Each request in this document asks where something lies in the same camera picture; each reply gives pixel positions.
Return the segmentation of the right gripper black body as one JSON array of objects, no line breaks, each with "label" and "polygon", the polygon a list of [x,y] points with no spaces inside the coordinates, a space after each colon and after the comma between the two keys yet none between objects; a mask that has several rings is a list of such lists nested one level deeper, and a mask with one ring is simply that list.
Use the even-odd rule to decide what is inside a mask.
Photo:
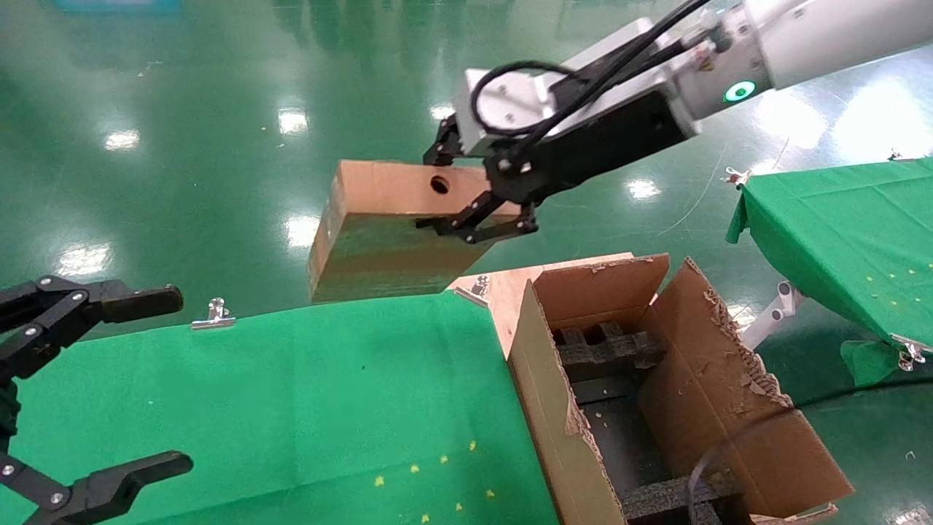
[{"label": "right gripper black body", "polygon": [[539,141],[506,171],[499,167],[499,154],[485,161],[485,169],[497,198],[517,205],[540,205],[553,194],[577,188],[594,176],[690,137],[690,117],[654,90]]}]

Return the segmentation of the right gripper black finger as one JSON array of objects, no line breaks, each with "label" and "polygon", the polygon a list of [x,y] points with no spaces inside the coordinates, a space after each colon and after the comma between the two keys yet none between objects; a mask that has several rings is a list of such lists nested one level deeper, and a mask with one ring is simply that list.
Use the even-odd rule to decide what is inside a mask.
[{"label": "right gripper black finger", "polygon": [[530,233],[535,233],[539,229],[535,203],[520,205],[517,218],[511,219],[509,222],[483,227],[481,224],[506,202],[505,199],[493,195],[492,192],[482,192],[456,215],[450,218],[440,216],[420,218],[415,221],[415,226],[417,229],[432,229],[438,236],[457,237],[469,245],[481,244],[487,241],[499,242],[513,237],[530,235]]},{"label": "right gripper black finger", "polygon": [[455,159],[463,156],[457,119],[446,117],[439,124],[434,143],[423,154],[423,164],[425,166],[452,166]]}]

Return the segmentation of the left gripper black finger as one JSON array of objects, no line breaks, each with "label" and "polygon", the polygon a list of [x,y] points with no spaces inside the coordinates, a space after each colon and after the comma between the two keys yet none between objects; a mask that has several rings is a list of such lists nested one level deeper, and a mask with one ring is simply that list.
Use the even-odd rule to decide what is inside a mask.
[{"label": "left gripper black finger", "polygon": [[156,318],[183,309],[174,285],[131,289],[119,279],[80,284],[43,276],[1,292],[2,379],[27,379],[100,323]]},{"label": "left gripper black finger", "polygon": [[130,511],[144,486],[187,474],[194,462],[180,451],[122,463],[64,486],[3,453],[2,485],[37,505],[26,524],[98,524]]}]

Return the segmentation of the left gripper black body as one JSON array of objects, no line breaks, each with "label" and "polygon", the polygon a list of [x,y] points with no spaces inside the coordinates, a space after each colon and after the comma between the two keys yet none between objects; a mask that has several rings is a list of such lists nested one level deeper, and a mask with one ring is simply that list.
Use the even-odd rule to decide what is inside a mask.
[{"label": "left gripper black body", "polygon": [[10,440],[19,432],[19,400],[17,384],[13,380],[2,382],[0,389],[1,448],[9,449]]}]

